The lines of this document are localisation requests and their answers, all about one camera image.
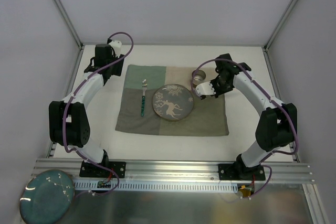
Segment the grey reindeer plate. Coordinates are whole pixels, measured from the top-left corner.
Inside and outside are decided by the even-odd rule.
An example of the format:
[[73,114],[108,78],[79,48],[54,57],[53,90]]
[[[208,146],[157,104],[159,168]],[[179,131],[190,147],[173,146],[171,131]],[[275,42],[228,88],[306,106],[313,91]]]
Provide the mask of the grey reindeer plate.
[[167,84],[153,95],[154,112],[168,121],[180,121],[192,112],[194,98],[192,93],[180,84]]

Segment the green handled fork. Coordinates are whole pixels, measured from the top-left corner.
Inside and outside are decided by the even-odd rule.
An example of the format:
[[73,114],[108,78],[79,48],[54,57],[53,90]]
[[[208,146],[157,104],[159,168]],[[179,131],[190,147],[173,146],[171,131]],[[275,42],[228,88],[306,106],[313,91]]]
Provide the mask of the green handled fork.
[[145,94],[148,88],[148,83],[146,79],[143,79],[142,81],[142,100],[141,100],[141,117],[144,117],[144,111],[145,111]]

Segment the metal cup with cork base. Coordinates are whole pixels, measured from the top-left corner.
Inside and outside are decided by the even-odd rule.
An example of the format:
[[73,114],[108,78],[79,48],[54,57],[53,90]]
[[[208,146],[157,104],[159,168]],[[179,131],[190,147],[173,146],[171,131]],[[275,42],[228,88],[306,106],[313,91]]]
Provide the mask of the metal cup with cork base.
[[195,88],[197,85],[205,82],[206,73],[203,70],[194,70],[191,74],[191,87]]

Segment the green beige cloth placemat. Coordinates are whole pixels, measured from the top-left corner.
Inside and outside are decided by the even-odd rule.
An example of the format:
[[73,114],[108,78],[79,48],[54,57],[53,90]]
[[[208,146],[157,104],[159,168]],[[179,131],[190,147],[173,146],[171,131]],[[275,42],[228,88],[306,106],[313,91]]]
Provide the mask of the green beige cloth placemat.
[[228,136],[225,98],[197,98],[194,68],[129,65],[116,131],[161,136]]

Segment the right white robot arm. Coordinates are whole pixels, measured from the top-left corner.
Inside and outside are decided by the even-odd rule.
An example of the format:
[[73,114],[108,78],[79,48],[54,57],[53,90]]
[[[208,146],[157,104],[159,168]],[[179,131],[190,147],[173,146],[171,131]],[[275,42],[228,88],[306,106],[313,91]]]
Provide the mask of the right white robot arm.
[[297,108],[273,98],[256,81],[251,68],[244,62],[233,62],[230,54],[215,59],[217,77],[211,81],[215,97],[237,89],[252,104],[259,115],[255,141],[229,166],[219,168],[220,179],[263,180],[261,164],[280,148],[296,142]]

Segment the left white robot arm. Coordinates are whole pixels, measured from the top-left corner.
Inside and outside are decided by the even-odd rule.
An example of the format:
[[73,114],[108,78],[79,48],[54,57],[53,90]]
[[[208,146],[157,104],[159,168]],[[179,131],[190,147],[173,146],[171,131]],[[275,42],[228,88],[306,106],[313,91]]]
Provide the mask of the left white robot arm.
[[95,46],[94,56],[85,68],[80,84],[61,101],[49,105],[49,136],[53,143],[68,151],[77,151],[99,177],[108,174],[110,165],[105,150],[90,138],[86,109],[111,76],[120,76],[123,68],[122,43],[112,40]]

